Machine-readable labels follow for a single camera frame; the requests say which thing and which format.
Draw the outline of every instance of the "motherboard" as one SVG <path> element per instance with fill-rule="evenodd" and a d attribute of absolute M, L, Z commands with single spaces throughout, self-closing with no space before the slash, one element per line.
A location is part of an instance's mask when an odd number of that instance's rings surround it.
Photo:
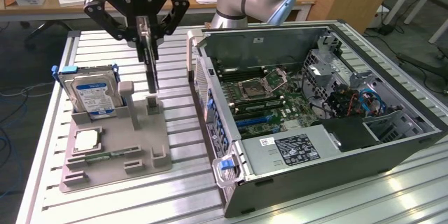
<path fill-rule="evenodd" d="M 241 139 L 308 127 L 318 119 L 284 66 L 220 71 L 224 95 Z"/>

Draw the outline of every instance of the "aluminum extrusion table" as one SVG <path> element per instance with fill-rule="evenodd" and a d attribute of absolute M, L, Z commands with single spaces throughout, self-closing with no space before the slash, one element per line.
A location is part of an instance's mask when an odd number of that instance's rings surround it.
<path fill-rule="evenodd" d="M 448 123 L 446 107 L 345 25 L 349 38 Z M 169 132 L 173 169 L 116 184 L 62 194 L 64 150 L 72 104 L 58 84 L 26 182 L 17 223 L 409 223 L 448 220 L 448 139 L 417 152 L 392 171 L 334 187 L 237 218 L 222 217 L 218 188 L 206 158 L 186 81 L 186 31 L 178 27 L 160 46 L 160 93 Z M 358 70 L 364 63 L 345 51 Z M 133 99 L 148 94 L 144 66 L 125 41 L 104 31 L 70 33 L 61 66 L 117 63 L 121 80 L 134 81 Z"/>

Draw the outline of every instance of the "blue pcie slot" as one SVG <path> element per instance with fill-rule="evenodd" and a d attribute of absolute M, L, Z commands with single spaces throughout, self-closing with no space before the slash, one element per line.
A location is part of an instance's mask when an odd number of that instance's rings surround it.
<path fill-rule="evenodd" d="M 272 119 L 272 116 L 268 115 L 261 118 L 254 118 L 250 120 L 240 121 L 240 122 L 236 122 L 236 127 L 244 127 L 244 126 L 249 126 L 249 125 L 254 125 L 260 123 L 268 123 L 270 119 Z"/>

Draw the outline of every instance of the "hard drive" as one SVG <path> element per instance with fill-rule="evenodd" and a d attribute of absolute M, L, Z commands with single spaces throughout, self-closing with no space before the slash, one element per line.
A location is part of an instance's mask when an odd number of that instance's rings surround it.
<path fill-rule="evenodd" d="M 114 108 L 122 106 L 117 73 L 117 65 L 85 68 L 65 66 L 60 72 L 53 69 L 53 77 L 66 92 L 74 112 L 88 112 L 90 119 L 116 116 Z"/>

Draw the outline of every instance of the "wooden table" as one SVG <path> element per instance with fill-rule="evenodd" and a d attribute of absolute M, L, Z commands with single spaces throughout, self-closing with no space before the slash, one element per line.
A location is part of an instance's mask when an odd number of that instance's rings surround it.
<path fill-rule="evenodd" d="M 305 20 L 314 0 L 297 0 L 294 10 L 300 10 L 296 20 Z M 166 14 L 172 5 L 165 3 L 160 14 Z M 106 10 L 112 16 L 121 16 L 120 13 L 106 4 Z M 186 14 L 213 13 L 216 4 L 198 4 L 196 0 L 189 0 L 189 9 Z M 54 20 L 54 19 L 80 19 L 88 18 L 82 11 L 82 6 L 60 7 L 57 0 L 45 0 L 42 6 L 18 6 L 13 3 L 5 6 L 4 0 L 0 0 L 0 22 L 6 21 L 32 21 L 32 20 Z"/>

